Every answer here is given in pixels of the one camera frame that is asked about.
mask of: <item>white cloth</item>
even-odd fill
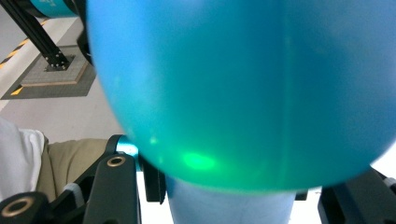
[[[44,134],[0,118],[0,202],[33,191],[41,168]]]

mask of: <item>black metal frame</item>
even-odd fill
[[[87,35],[87,0],[74,0],[74,3],[76,5],[79,18],[83,24],[83,30],[77,39],[78,47],[85,59],[90,64],[93,64]]]
[[[318,211],[325,224],[396,224],[396,194],[375,169],[346,183],[324,188]]]
[[[47,18],[46,15],[41,13],[30,0],[16,0],[17,4],[25,11],[27,11],[30,15],[37,18]]]
[[[93,223],[141,223],[140,201],[136,185],[134,157],[117,154],[121,135],[113,135],[104,154],[84,172],[75,183],[81,189],[84,204],[76,204],[75,194],[65,190],[55,201],[48,202],[40,192],[14,195],[0,203],[0,223],[13,224],[93,224]],[[148,202],[163,203],[166,186],[164,174],[139,157],[145,177]],[[10,204],[23,199],[32,204],[18,215],[5,217],[3,211]],[[26,204],[11,206],[18,211]]]
[[[55,45],[34,16],[27,13],[15,0],[0,0],[0,5],[20,26],[51,67],[58,70],[67,69],[70,62],[67,61],[64,54]]]

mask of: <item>blue balloon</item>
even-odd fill
[[[331,185],[396,139],[395,1],[88,1],[92,57],[140,153],[237,192]]]

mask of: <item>beige fabric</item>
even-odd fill
[[[105,151],[107,140],[83,139],[44,146],[37,191],[52,202],[66,184],[74,182]]]

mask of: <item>white floor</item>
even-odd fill
[[[0,7],[0,62],[15,49],[25,38],[18,26],[13,23]],[[77,19],[50,20],[44,28],[58,46],[75,45],[81,29]],[[7,64],[0,69],[0,95],[9,88],[30,62],[38,55],[38,50],[31,42],[24,45]],[[102,88],[96,79],[87,97],[53,98],[34,100],[0,101],[0,116],[9,119],[22,128],[38,129],[51,142],[80,139],[86,137],[108,138],[115,133],[123,133],[120,125],[106,102]],[[386,175],[396,176],[394,162],[396,150],[387,156],[381,171]],[[167,202],[159,206],[145,203],[142,176],[139,175],[139,189],[142,202],[143,223],[171,224],[172,218]],[[290,223],[320,223],[317,203],[319,189],[312,189],[307,202],[296,202]]]

